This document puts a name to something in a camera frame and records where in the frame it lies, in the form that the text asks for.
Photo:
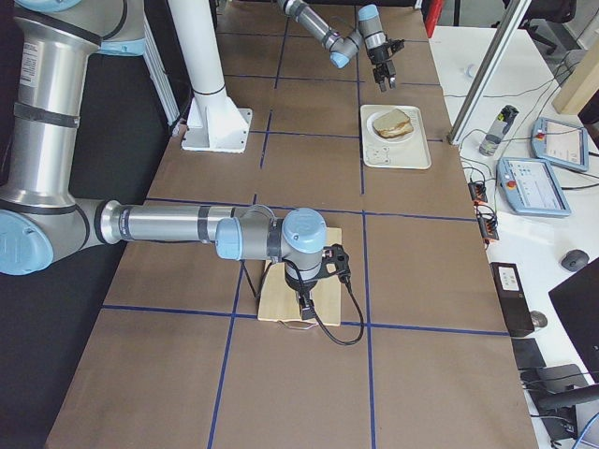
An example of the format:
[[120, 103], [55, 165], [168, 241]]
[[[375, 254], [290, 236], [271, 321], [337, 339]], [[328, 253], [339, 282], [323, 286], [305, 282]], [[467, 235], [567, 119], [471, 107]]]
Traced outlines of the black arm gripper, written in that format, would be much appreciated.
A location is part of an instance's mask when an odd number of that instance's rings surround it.
[[387, 90], [386, 80], [390, 89], [395, 89], [397, 86], [396, 72], [391, 61], [393, 52], [389, 45], [380, 45], [374, 48], [367, 49], [367, 55], [373, 65], [373, 76], [377, 80], [378, 87], [383, 93]]
[[298, 294], [300, 319], [302, 321], [313, 319], [314, 302], [309, 295], [310, 291], [317, 285], [317, 280], [302, 280], [300, 282], [287, 272], [285, 274], [285, 282], [289, 288]]

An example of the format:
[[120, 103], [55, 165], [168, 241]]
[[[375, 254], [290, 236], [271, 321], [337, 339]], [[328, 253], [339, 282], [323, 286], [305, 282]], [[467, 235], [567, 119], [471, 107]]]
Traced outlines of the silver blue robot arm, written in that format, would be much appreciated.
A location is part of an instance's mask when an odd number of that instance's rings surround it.
[[[77, 196], [139, 203], [167, 142], [165, 114], [139, 56], [94, 55], [83, 96], [84, 124], [75, 146]], [[30, 276], [1, 277], [4, 327], [33, 326], [57, 311], [92, 316], [106, 294], [124, 245], [89, 250]]]
[[396, 87], [396, 69], [392, 57], [403, 49], [404, 40], [387, 36], [376, 5], [369, 4], [358, 11], [358, 25], [346, 37], [331, 28], [305, 1], [277, 1], [277, 5], [329, 52], [329, 59], [335, 67], [346, 67], [360, 48], [365, 46], [380, 91]]

